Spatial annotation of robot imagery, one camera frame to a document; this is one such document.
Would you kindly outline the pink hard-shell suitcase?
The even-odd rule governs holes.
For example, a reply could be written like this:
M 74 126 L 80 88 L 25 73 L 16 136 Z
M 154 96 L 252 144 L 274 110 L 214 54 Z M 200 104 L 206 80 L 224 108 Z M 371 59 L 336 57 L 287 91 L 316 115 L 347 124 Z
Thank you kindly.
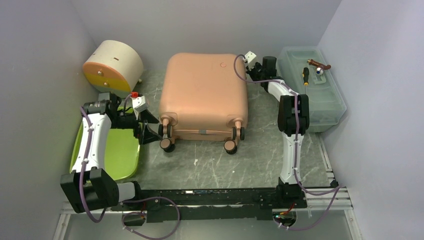
M 158 115 L 160 147 L 176 140 L 223 142 L 237 152 L 248 125 L 245 63 L 234 54 L 177 53 L 167 64 Z

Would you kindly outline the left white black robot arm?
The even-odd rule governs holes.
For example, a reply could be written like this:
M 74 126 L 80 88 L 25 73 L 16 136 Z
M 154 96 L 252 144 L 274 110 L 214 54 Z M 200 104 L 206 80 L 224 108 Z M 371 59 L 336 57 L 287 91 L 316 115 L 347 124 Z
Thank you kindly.
M 149 127 L 159 120 L 149 111 L 146 97 L 138 92 L 125 99 L 112 92 L 105 98 L 80 107 L 82 137 L 78 155 L 69 173 L 60 178 L 60 186 L 73 210 L 89 213 L 114 207 L 121 202 L 131 210 L 139 209 L 144 196 L 135 182 L 117 183 L 105 169 L 105 152 L 110 130 L 132 130 L 139 145 L 162 139 Z

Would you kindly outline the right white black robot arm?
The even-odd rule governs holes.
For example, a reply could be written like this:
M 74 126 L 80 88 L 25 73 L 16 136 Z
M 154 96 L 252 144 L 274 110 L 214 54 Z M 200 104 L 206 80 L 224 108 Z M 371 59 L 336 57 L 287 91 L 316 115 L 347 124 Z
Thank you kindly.
M 293 90 L 277 75 L 276 57 L 263 57 L 262 63 L 256 58 L 252 52 L 244 55 L 246 73 L 278 100 L 277 126 L 283 137 L 283 163 L 279 179 L 283 184 L 299 186 L 301 147 L 310 126 L 309 97 Z

